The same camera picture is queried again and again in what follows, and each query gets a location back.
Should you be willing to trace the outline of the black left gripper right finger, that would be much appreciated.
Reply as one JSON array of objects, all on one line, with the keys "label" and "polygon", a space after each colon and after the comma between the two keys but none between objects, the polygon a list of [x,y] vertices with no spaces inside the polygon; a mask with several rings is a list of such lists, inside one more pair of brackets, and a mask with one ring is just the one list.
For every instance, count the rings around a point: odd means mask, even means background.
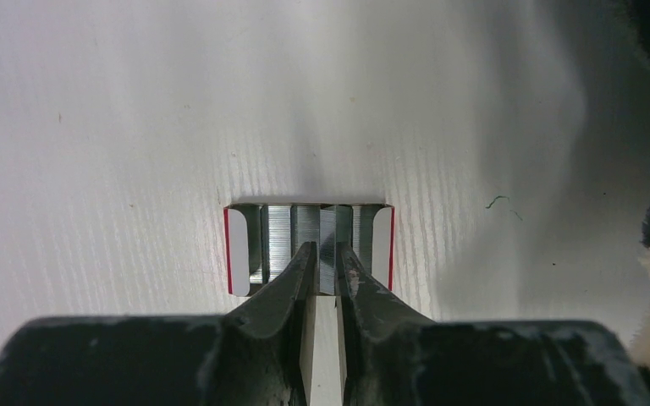
[{"label": "black left gripper right finger", "polygon": [[337,248],[346,405],[650,405],[617,337],[592,321],[436,322]]}]

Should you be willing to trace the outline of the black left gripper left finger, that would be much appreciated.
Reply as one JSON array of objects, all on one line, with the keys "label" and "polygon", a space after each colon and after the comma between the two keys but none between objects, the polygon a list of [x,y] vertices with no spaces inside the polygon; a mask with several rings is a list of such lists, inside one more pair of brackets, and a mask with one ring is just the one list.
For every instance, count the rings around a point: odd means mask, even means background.
[{"label": "black left gripper left finger", "polygon": [[0,405],[305,405],[306,301],[317,262],[225,315],[48,317],[0,351]]}]

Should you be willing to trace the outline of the staple box with staples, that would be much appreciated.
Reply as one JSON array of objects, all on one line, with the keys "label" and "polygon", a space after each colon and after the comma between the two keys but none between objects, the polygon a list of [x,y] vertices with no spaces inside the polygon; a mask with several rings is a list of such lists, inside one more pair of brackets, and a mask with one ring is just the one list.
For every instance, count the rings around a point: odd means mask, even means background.
[{"label": "staple box with staples", "polygon": [[320,210],[337,207],[337,245],[387,288],[394,279],[395,209],[384,203],[239,203],[223,209],[228,291],[249,297],[277,278],[304,243],[315,245],[319,295]]}]

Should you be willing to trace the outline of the staple strip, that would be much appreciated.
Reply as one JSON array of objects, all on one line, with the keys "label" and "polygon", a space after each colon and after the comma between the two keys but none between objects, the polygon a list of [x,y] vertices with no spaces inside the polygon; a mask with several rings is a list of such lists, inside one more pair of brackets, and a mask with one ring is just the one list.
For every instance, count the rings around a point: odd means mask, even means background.
[{"label": "staple strip", "polygon": [[319,293],[335,295],[335,251],[337,245],[336,206],[325,206],[320,210],[319,236]]}]

